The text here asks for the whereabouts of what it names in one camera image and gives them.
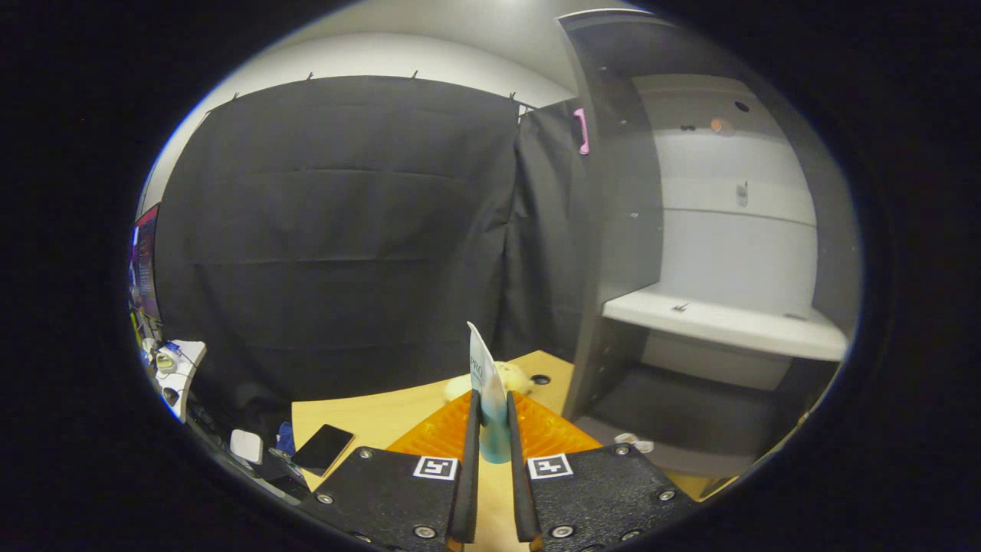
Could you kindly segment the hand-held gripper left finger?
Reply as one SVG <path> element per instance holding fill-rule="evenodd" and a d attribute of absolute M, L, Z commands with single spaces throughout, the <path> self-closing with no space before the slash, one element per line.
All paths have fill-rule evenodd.
<path fill-rule="evenodd" d="M 475 539 L 481 396 L 444 408 L 461 451 L 424 454 L 360 446 L 298 510 L 375 551 L 462 551 Z"/>

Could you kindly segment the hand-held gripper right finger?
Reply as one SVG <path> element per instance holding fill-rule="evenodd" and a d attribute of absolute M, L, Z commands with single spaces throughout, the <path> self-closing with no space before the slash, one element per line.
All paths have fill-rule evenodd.
<path fill-rule="evenodd" d="M 625 551 L 697 510 L 633 444 L 574 452 L 562 441 L 537 453 L 533 424 L 549 410 L 513 392 L 507 409 L 515 524 L 530 550 Z"/>

